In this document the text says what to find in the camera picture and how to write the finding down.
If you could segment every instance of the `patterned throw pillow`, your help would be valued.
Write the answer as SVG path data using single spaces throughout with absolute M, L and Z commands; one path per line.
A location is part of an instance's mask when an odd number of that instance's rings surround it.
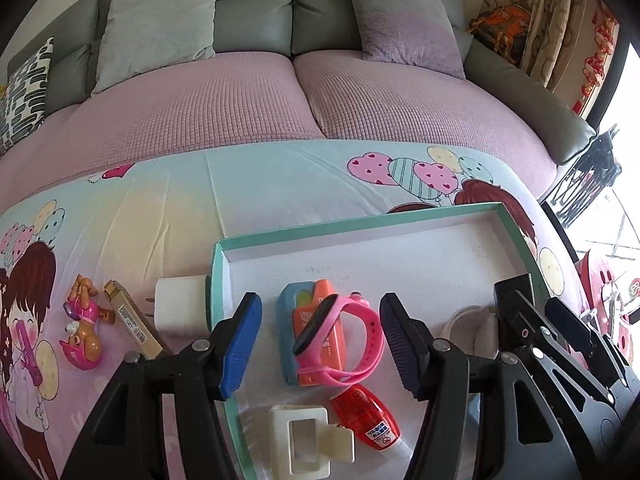
M 11 74 L 6 88 L 5 118 L 0 121 L 0 156 L 42 123 L 52 53 L 53 38 L 49 38 Z

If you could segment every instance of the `kids smartwatch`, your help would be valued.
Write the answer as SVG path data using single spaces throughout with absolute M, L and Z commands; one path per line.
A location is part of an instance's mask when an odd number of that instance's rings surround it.
M 337 370 L 321 363 L 321 349 L 331 328 L 345 311 L 358 317 L 367 331 L 367 343 L 358 365 L 351 371 Z M 378 366 L 384 349 L 384 335 L 380 316 L 358 292 L 348 297 L 332 294 L 322 300 L 311 320 L 296 338 L 293 355 L 299 374 L 313 373 L 314 379 L 325 386 L 351 386 L 369 377 Z

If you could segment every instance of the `striped balloon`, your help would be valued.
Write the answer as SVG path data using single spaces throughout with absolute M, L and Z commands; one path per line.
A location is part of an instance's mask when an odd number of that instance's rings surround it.
M 434 200 L 441 195 L 437 189 L 427 186 L 414 173 L 414 165 L 420 162 L 412 158 L 395 158 L 389 163 L 389 174 L 396 184 L 421 200 Z

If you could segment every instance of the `white plastic clip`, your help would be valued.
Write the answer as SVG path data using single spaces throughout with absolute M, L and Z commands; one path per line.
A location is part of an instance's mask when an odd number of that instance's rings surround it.
M 318 480 L 331 473 L 329 462 L 355 460 L 353 431 L 328 423 L 324 406 L 273 406 L 269 412 L 271 430 L 271 468 L 274 480 Z M 297 460 L 289 423 L 296 420 L 316 422 L 318 460 L 313 463 Z

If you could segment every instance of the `barcode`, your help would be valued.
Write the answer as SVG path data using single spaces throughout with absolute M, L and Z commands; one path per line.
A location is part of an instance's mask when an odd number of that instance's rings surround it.
M 377 426 L 375 426 L 374 428 L 372 428 L 371 430 L 367 431 L 366 435 L 371 439 L 371 440 L 376 440 L 378 437 L 384 435 L 385 433 L 387 433 L 389 431 L 389 427 L 388 425 L 385 423 L 385 421 L 383 420 L 382 422 L 380 422 Z
M 136 323 L 136 320 L 133 319 L 133 317 L 127 310 L 127 307 L 124 305 L 121 306 L 118 309 L 118 314 L 120 314 L 120 317 L 124 321 L 124 324 L 127 325 L 127 328 L 133 334 L 133 336 L 140 342 L 141 345 L 144 344 L 146 341 L 146 336 L 142 332 L 142 330 L 140 330 L 140 326 Z
M 140 344 L 141 344 L 141 345 L 143 345 L 143 344 L 145 343 L 145 341 L 146 341 L 146 337 L 145 337 L 145 335 L 142 333 L 142 331 L 141 331 L 139 328 L 137 328 L 137 329 L 134 331 L 134 334 L 135 334 L 135 335 L 136 335 L 136 337 L 138 338 L 138 341 L 140 341 Z

